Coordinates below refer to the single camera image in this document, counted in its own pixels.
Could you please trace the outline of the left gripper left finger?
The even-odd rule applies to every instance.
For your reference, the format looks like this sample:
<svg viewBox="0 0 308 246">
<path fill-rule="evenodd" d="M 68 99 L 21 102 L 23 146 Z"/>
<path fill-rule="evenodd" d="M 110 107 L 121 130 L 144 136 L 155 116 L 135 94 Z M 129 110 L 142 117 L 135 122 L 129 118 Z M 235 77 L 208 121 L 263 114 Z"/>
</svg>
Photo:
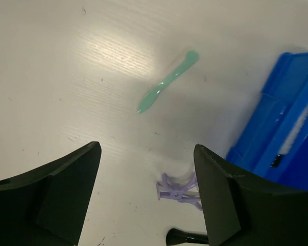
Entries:
<svg viewBox="0 0 308 246">
<path fill-rule="evenodd" d="M 93 141 L 0 180 L 0 245 L 78 245 L 101 153 Z"/>
</svg>

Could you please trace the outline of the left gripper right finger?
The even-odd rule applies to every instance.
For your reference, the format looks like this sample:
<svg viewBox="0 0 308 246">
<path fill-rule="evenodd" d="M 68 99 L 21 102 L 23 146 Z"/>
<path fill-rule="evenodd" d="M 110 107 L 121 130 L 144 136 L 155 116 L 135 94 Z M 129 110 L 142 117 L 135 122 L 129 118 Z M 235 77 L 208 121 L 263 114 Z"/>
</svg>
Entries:
<svg viewBox="0 0 308 246">
<path fill-rule="evenodd" d="M 210 245 L 308 245 L 308 191 L 257 176 L 200 144 L 194 164 Z"/>
</svg>

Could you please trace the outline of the purple eyelash curler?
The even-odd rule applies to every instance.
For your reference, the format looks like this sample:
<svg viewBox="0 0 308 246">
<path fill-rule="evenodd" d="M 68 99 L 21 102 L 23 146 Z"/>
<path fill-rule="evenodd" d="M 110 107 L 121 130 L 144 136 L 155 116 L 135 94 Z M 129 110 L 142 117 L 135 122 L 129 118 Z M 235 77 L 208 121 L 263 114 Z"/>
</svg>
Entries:
<svg viewBox="0 0 308 246">
<path fill-rule="evenodd" d="M 188 203 L 195 206 L 199 211 L 203 211 L 199 192 L 190 192 L 198 186 L 198 181 L 195 172 L 193 172 L 190 180 L 185 183 L 176 183 L 173 178 L 163 173 L 161 181 L 157 181 L 156 190 L 157 198 L 175 200 L 179 203 Z"/>
</svg>

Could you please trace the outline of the green spatula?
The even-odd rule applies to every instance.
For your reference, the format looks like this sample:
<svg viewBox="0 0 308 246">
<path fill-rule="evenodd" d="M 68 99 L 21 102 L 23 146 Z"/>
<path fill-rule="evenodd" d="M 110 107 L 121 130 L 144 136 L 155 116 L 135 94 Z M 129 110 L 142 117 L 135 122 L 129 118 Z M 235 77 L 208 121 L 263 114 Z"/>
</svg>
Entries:
<svg viewBox="0 0 308 246">
<path fill-rule="evenodd" d="M 137 113 L 141 114 L 148 110 L 160 93 L 167 88 L 172 82 L 174 82 L 179 76 L 191 68 L 199 60 L 199 53 L 195 50 L 189 50 L 186 52 L 183 61 L 176 66 L 168 75 L 166 75 L 162 81 L 141 99 Z"/>
</svg>

